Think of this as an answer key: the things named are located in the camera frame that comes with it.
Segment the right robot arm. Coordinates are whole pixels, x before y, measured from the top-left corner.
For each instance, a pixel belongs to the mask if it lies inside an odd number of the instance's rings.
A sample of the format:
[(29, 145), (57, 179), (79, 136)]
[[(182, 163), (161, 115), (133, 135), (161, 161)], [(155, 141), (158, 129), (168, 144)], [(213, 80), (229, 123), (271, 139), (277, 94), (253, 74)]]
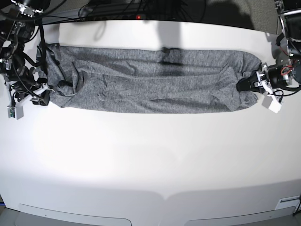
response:
[[(46, 60), (46, 43), (42, 21), (31, 20), (42, 14), (50, 5), (48, 0), (2, 0), (0, 9), (8, 7), (7, 16), (0, 21), (0, 73), (4, 78), (10, 105), (29, 98), (34, 105), (47, 106), (50, 100), (49, 90), (37, 94), (37, 90), (47, 83), (47, 79), (34, 78), (35, 68), (42, 66)], [(40, 31), (41, 56), (33, 61), (26, 53), (24, 46)]]

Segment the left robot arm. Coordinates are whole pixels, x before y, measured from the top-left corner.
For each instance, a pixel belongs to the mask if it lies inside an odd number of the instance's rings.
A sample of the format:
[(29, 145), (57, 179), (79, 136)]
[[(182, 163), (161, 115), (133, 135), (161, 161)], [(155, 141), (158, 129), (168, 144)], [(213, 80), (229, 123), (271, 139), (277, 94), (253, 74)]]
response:
[(276, 46), (287, 57), (283, 63), (268, 66), (261, 63), (259, 69), (249, 78), (241, 79), (238, 92), (252, 91), (267, 93), (277, 104), (284, 97), (301, 91), (301, 87), (292, 87), (292, 82), (301, 83), (301, 2), (299, 0), (274, 1), (282, 32), (276, 39)]

